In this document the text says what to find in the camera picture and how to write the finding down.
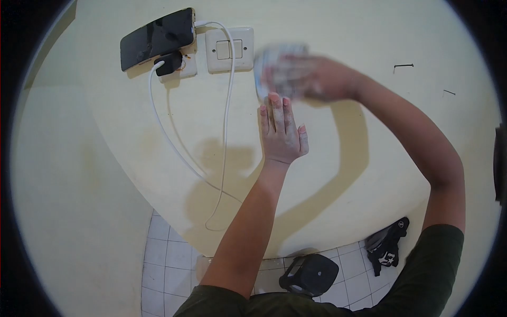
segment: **dirty hand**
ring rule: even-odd
[[[269,93],[268,104],[261,106],[261,135],[266,162],[291,164],[308,153],[306,127],[296,127],[291,100],[277,93]]]
[[[277,83],[290,85],[294,95],[332,101],[354,99],[361,73],[327,57],[286,55],[267,71],[271,89]]]

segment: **black bag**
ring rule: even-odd
[[[403,217],[365,239],[365,249],[368,251],[368,260],[373,265],[375,276],[380,275],[382,265],[398,266],[398,241],[407,235],[409,223],[409,219]]]

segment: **sleeve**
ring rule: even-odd
[[[199,285],[194,287],[174,316],[243,316],[247,302],[246,298],[231,290]]]
[[[454,226],[426,228],[389,293],[356,316],[440,316],[456,280],[463,241]]]

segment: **wall switch plate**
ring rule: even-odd
[[[175,72],[159,77],[161,83],[166,83],[171,80],[182,79],[185,77],[197,75],[197,63],[195,59],[195,50],[182,50],[183,59],[182,65]]]
[[[254,66],[254,29],[233,27],[231,33],[236,51],[236,71],[252,69]],[[227,34],[221,28],[206,31],[206,60],[210,73],[231,70],[232,51]]]

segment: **black charger adapter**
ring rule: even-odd
[[[157,76],[164,76],[168,74],[172,74],[178,68],[182,66],[183,55],[180,51],[174,51],[166,55],[162,55],[155,60],[153,64],[158,63],[159,61],[164,61],[165,63],[157,68]]]

